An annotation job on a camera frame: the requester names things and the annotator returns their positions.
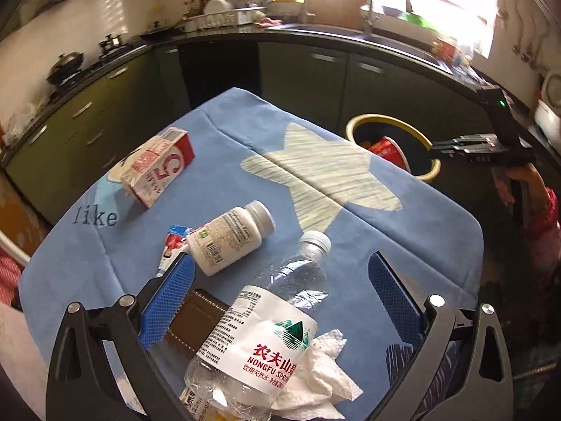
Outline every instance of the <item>wooden cutting board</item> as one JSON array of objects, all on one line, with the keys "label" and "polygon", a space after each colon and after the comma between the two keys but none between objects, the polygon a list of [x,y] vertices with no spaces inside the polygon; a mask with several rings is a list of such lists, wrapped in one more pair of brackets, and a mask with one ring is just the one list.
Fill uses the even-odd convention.
[{"label": "wooden cutting board", "polygon": [[306,9],[316,15],[315,23],[337,27],[363,29],[358,10],[366,0],[306,0]]}]

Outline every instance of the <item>bottle cap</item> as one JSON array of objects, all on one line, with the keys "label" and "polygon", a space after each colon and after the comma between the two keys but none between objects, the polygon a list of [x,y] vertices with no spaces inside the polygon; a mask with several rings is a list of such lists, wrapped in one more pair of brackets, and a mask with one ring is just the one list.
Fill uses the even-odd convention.
[{"label": "bottle cap", "polygon": [[322,248],[323,251],[325,251],[325,254],[329,253],[329,250],[331,250],[331,241],[329,240],[329,237],[321,231],[306,231],[302,234],[302,237],[300,237],[299,242],[313,243]]},{"label": "bottle cap", "polygon": [[271,216],[271,212],[263,205],[262,202],[252,201],[245,206],[253,221],[257,225],[261,237],[269,237],[275,232],[275,222]]}]

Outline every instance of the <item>brown wallet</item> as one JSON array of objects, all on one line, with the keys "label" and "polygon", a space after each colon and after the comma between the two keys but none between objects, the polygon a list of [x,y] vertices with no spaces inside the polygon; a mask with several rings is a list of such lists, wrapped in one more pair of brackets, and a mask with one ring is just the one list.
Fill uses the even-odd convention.
[{"label": "brown wallet", "polygon": [[202,289],[187,292],[165,338],[187,357],[194,357],[207,339],[228,304],[216,299]]}]

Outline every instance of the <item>red paper cup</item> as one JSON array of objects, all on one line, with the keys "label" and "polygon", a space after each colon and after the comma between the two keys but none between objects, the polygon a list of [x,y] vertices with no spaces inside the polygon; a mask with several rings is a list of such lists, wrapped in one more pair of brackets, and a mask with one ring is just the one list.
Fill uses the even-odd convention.
[{"label": "red paper cup", "polygon": [[407,158],[405,158],[405,155],[403,155],[403,152],[393,139],[384,136],[368,150],[373,154],[388,160],[390,163],[395,164],[401,169],[405,169],[405,171],[411,174]]}]

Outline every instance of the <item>yellow star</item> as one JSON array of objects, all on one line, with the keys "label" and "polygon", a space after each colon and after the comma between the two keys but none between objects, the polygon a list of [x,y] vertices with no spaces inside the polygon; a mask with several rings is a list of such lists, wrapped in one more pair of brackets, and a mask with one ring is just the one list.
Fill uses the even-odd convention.
[{"label": "yellow star", "polygon": [[288,187],[303,231],[325,231],[346,202],[384,211],[402,209],[400,200],[369,172],[371,157],[348,141],[326,141],[289,123],[283,150],[250,156],[240,166]]}]

